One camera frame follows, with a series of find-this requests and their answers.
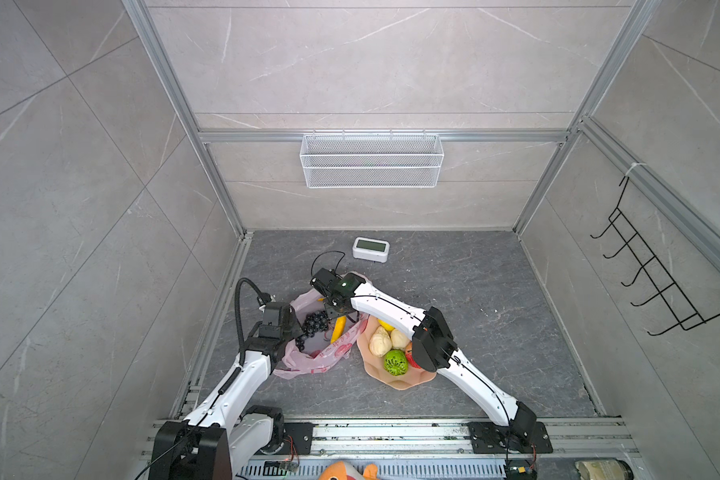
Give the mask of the black fake grapes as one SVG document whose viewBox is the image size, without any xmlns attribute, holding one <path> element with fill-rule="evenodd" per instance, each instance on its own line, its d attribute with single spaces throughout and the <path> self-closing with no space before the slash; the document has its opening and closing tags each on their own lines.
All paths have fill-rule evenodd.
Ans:
<svg viewBox="0 0 720 480">
<path fill-rule="evenodd" d="M 301 335 L 295 340 L 296 347 L 302 353 L 322 350 L 329 341 L 331 320 L 325 310 L 310 313 L 301 325 Z"/>
</svg>

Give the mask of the yellow fake banana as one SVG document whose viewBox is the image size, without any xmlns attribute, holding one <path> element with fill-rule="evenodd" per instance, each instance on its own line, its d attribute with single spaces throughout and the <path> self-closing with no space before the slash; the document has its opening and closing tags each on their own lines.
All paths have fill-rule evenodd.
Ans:
<svg viewBox="0 0 720 480">
<path fill-rule="evenodd" d="M 347 317 L 346 316 L 339 316 L 334 324 L 334 329 L 332 331 L 330 343 L 335 343 L 344 333 L 344 329 L 346 326 Z"/>
</svg>

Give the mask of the pink plastic shopping bag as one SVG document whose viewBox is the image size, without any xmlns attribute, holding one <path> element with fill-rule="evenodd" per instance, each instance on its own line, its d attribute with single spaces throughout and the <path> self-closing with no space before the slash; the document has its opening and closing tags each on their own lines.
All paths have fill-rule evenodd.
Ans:
<svg viewBox="0 0 720 480">
<path fill-rule="evenodd" d="M 291 305 L 301 325 L 308 314 L 325 310 L 323 298 L 315 289 L 298 296 Z M 296 339 L 291 340 L 286 346 L 283 359 L 274 370 L 274 375 L 289 380 L 302 375 L 324 373 L 341 359 L 347 358 L 358 336 L 365 330 L 369 315 L 358 312 L 349 314 L 343 335 L 331 344 L 330 339 L 336 319 L 330 318 L 332 329 L 329 331 L 329 341 L 322 350 L 302 353 L 296 347 Z"/>
</svg>

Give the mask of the beige fake fruit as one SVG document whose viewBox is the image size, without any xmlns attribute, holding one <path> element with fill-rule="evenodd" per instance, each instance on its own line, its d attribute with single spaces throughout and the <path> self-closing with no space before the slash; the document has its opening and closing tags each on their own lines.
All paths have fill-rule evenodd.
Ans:
<svg viewBox="0 0 720 480">
<path fill-rule="evenodd" d="M 392 348 L 393 344 L 389 332 L 383 326 L 379 326 L 368 340 L 369 352 L 377 358 L 382 358 Z"/>
</svg>

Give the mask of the pink wavy plate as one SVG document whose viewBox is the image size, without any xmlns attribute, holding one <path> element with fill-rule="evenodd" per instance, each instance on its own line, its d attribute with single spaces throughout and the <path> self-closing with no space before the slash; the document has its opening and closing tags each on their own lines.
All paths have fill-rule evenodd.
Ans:
<svg viewBox="0 0 720 480">
<path fill-rule="evenodd" d="M 374 356 L 368 348 L 371 336 L 378 327 L 378 320 L 375 317 L 370 317 L 367 320 L 364 332 L 357 338 L 357 346 L 363 359 L 364 369 L 368 375 L 396 390 L 407 390 L 430 382 L 436 377 L 434 372 L 427 372 L 412 366 L 408 368 L 406 373 L 399 376 L 387 372 L 383 367 L 383 359 Z"/>
</svg>

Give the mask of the red fake fruit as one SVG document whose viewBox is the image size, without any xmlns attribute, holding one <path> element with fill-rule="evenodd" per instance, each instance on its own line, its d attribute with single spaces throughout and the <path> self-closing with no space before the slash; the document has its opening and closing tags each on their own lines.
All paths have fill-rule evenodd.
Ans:
<svg viewBox="0 0 720 480">
<path fill-rule="evenodd" d="M 414 356 L 413 356 L 413 344 L 409 343 L 404 349 L 403 349 L 404 355 L 406 357 L 406 360 L 408 362 L 408 365 L 410 368 L 420 369 L 420 366 L 416 363 Z"/>
</svg>

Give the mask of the green fake apple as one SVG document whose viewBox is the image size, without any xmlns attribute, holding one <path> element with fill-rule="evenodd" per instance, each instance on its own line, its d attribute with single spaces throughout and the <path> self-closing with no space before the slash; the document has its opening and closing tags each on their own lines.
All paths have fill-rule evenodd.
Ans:
<svg viewBox="0 0 720 480">
<path fill-rule="evenodd" d="M 392 376 L 401 376 L 408 372 L 409 363 L 402 350 L 391 349 L 383 357 L 383 368 Z"/>
</svg>

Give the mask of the yellow fake lemon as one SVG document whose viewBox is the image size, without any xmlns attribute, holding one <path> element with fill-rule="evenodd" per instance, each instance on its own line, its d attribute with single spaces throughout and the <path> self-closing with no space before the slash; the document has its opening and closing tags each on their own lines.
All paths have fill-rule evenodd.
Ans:
<svg viewBox="0 0 720 480">
<path fill-rule="evenodd" d="M 393 326 L 391 326 L 388 323 L 383 322 L 381 320 L 378 320 L 378 324 L 380 327 L 384 328 L 387 332 L 392 332 L 395 330 L 395 328 Z"/>
</svg>

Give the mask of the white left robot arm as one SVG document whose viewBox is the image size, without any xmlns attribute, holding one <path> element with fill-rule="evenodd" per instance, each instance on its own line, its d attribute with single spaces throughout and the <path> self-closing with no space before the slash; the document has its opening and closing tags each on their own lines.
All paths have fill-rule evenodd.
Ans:
<svg viewBox="0 0 720 480">
<path fill-rule="evenodd" d="M 263 314 L 247 336 L 241 315 L 245 285 L 253 289 Z M 286 345 L 300 334 L 295 311 L 245 277 L 235 285 L 233 306 L 239 340 L 233 365 L 192 412 L 160 427 L 138 479 L 234 479 L 254 454 L 282 446 L 282 410 L 250 406 L 249 401 L 273 374 Z"/>
</svg>

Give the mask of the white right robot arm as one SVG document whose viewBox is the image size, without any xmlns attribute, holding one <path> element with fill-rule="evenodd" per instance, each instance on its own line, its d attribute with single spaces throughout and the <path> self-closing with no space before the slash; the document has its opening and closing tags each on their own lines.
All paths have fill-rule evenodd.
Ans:
<svg viewBox="0 0 720 480">
<path fill-rule="evenodd" d="M 530 451 L 536 414 L 468 360 L 439 309 L 408 305 L 354 273 L 340 276 L 322 268 L 312 276 L 310 284 L 336 312 L 365 313 L 405 334 L 412 341 L 415 363 L 425 371 L 444 376 L 480 406 L 503 435 L 506 449 Z"/>
</svg>

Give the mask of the white digital clock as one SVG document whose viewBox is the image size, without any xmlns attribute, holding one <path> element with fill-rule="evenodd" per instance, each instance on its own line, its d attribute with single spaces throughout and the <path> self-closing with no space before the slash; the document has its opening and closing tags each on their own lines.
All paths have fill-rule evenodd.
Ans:
<svg viewBox="0 0 720 480">
<path fill-rule="evenodd" d="M 356 237 L 352 245 L 355 259 L 376 263 L 386 263 L 390 252 L 390 243 L 367 237 Z"/>
</svg>

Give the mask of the orange plush toy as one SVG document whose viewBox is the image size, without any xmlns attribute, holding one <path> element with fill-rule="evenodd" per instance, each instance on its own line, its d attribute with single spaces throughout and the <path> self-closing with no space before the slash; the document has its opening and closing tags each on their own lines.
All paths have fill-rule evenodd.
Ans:
<svg viewBox="0 0 720 480">
<path fill-rule="evenodd" d="M 378 480 L 378 466 L 370 464 L 359 470 L 347 461 L 337 461 L 320 474 L 319 480 Z"/>
</svg>

